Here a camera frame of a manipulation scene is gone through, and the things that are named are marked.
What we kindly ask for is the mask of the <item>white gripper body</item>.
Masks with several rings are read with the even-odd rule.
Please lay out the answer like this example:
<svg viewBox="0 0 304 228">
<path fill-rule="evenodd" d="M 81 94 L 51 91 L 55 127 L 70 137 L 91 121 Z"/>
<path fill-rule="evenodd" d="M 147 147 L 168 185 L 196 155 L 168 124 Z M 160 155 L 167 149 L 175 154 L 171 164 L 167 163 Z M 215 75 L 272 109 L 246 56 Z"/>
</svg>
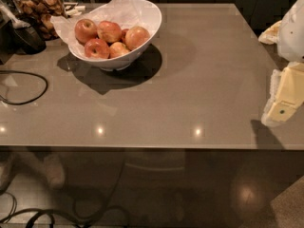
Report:
<svg viewBox="0 0 304 228">
<path fill-rule="evenodd" d="M 304 62 L 304 0 L 296 0 L 284 15 L 277 35 L 277 52 L 289 62 Z"/>
</svg>

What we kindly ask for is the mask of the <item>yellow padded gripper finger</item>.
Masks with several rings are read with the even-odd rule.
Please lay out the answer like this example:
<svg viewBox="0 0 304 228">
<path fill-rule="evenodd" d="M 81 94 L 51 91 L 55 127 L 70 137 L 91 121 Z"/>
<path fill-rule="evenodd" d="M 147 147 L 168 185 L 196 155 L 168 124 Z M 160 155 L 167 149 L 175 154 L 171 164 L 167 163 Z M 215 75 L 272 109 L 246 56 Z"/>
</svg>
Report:
<svg viewBox="0 0 304 228">
<path fill-rule="evenodd" d="M 304 64 L 290 62 L 282 71 L 275 69 L 270 81 L 270 98 L 261 122 L 268 127 L 286 123 L 304 103 Z"/>
<path fill-rule="evenodd" d="M 259 36 L 258 41 L 265 45 L 273 45 L 277 43 L 278 31 L 280 28 L 281 22 L 275 22 L 269 28 L 264 30 Z"/>
</svg>

